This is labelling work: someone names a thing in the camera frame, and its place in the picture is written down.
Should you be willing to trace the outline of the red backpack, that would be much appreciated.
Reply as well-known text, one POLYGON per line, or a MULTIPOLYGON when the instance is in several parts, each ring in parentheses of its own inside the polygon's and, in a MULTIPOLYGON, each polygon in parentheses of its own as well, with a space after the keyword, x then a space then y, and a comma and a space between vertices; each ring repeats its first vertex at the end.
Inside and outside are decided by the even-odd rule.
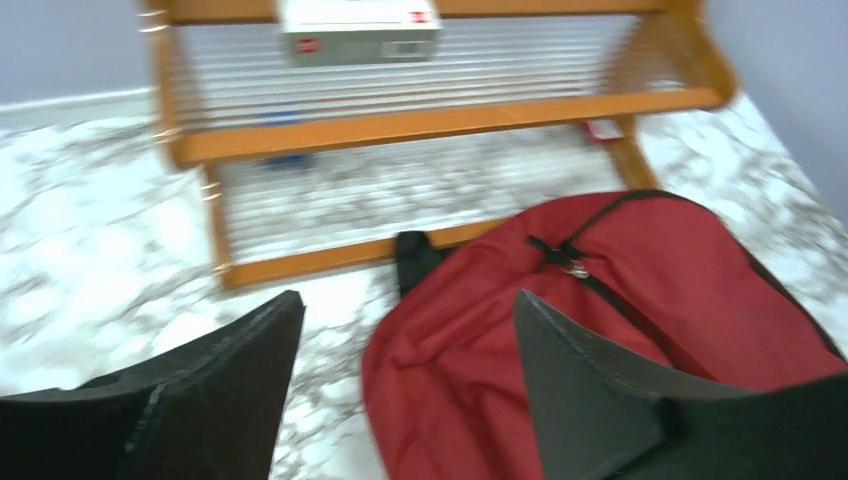
POLYGON ((708 208, 543 203, 460 247, 362 364, 391 479, 843 479, 847 359, 708 208))

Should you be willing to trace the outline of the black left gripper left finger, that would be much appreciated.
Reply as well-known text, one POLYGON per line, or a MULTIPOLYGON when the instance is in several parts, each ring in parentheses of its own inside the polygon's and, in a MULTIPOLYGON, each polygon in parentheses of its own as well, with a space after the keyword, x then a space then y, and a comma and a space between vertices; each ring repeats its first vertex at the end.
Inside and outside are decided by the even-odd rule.
POLYGON ((70 390, 1 400, 5 479, 265 479, 305 315, 283 292, 70 390))

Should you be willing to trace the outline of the small red white eraser box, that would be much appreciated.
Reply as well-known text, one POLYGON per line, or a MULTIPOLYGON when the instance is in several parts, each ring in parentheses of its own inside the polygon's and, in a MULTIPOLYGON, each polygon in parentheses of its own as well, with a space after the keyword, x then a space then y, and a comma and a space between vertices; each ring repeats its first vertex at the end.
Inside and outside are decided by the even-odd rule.
POLYGON ((625 137, 624 131, 614 119, 587 120, 582 123, 582 127, 593 143, 613 142, 625 137))

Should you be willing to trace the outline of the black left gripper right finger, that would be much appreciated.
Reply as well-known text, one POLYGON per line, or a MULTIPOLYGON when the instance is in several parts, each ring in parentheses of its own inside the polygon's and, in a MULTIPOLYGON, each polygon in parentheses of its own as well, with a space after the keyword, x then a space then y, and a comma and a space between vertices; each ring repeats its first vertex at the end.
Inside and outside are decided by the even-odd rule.
POLYGON ((529 291, 514 303, 548 479, 843 479, 847 378, 756 392, 660 365, 529 291))

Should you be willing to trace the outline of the white red box on shelf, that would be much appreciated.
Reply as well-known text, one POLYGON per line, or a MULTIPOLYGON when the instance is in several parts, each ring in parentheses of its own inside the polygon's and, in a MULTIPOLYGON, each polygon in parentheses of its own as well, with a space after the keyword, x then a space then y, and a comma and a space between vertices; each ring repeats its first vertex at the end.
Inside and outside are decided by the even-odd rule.
POLYGON ((297 67, 428 61, 442 31, 428 0, 285 0, 276 18, 297 67))

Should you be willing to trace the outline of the wooden two-tier shelf rack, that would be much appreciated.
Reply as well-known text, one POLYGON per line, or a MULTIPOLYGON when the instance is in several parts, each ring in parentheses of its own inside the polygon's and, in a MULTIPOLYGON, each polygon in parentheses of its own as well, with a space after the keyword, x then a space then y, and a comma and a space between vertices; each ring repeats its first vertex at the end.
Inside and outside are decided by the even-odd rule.
POLYGON ((453 247, 577 173, 650 188, 635 121, 738 89, 702 1, 431 1, 423 62, 297 67, 273 1, 146 1, 158 133, 204 179, 227 289, 453 247), (618 141, 582 123, 614 119, 618 141))

